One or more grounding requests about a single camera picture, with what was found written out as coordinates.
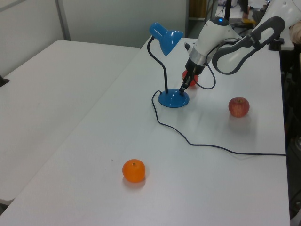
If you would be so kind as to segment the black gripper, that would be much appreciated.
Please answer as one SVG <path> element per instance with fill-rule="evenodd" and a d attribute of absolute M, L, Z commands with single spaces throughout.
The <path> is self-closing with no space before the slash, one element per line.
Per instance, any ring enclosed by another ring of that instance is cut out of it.
<path fill-rule="evenodd" d="M 183 80 L 181 87 L 180 87 L 181 94 L 183 94 L 184 91 L 190 87 L 194 76 L 199 75 L 203 72 L 205 66 L 198 65 L 189 58 L 185 65 L 185 68 L 187 70 L 188 80 L 186 80 L 186 79 Z"/>

